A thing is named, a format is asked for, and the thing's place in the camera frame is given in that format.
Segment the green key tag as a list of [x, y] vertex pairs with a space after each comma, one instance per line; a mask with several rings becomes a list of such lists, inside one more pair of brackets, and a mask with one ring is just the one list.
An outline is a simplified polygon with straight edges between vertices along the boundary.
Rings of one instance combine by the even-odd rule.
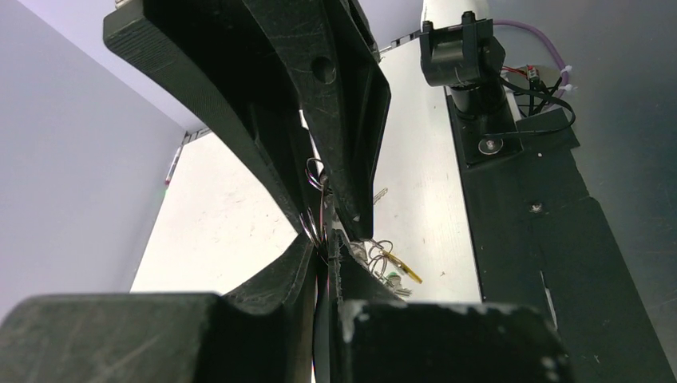
[[399, 288], [402, 284], [402, 277], [399, 273], [393, 271], [385, 277], [385, 282], [387, 286]]

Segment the yellow key tag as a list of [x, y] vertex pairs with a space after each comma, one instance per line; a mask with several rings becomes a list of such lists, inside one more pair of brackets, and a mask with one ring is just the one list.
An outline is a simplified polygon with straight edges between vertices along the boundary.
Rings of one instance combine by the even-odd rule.
[[406, 264], [404, 263], [400, 258], [398, 258], [396, 255], [389, 251], [383, 251], [382, 252], [383, 256], [385, 259], [398, 271], [401, 272], [402, 274], [408, 276], [410, 279], [412, 279], [414, 282], [417, 284], [422, 284], [423, 281], [422, 279]]

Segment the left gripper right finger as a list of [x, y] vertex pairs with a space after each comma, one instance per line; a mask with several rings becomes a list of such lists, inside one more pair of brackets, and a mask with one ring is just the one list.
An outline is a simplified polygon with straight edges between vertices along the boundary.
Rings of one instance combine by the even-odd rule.
[[556, 331], [534, 309], [405, 302], [357, 263], [346, 236], [327, 246], [329, 382], [571, 382]]

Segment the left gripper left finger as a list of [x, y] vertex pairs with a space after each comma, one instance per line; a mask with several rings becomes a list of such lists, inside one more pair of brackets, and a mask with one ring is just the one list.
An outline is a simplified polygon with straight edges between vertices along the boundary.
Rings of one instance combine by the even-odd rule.
[[227, 294], [43, 295], [1, 326], [4, 382], [308, 382], [315, 251]]

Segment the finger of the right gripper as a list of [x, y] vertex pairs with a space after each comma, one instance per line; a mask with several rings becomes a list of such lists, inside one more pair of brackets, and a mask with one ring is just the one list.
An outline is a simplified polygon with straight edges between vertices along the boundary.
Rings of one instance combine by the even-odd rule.
[[294, 229], [315, 201], [295, 89], [242, 1], [131, 1], [103, 21], [105, 46], [170, 93], [237, 156]]
[[247, 1], [279, 56], [349, 238], [374, 232], [373, 187], [390, 105], [378, 45], [357, 1]]

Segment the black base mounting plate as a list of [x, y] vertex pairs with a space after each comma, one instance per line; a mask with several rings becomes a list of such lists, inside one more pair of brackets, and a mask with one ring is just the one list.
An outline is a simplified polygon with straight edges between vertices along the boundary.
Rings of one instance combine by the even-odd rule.
[[521, 129], [556, 133], [468, 165], [472, 129], [450, 119], [481, 294], [539, 310], [578, 382], [673, 382], [602, 207], [576, 166], [579, 142], [566, 121], [559, 109], [521, 120]]

